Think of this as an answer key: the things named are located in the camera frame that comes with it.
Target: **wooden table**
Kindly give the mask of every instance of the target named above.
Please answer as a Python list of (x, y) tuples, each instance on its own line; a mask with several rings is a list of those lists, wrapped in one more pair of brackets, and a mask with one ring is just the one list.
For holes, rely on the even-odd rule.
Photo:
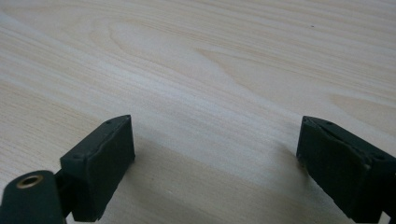
[(97, 223), (352, 223), (295, 159), (302, 115), (395, 156), (395, 86), (392, 0), (5, 0), (0, 190), (131, 114)]

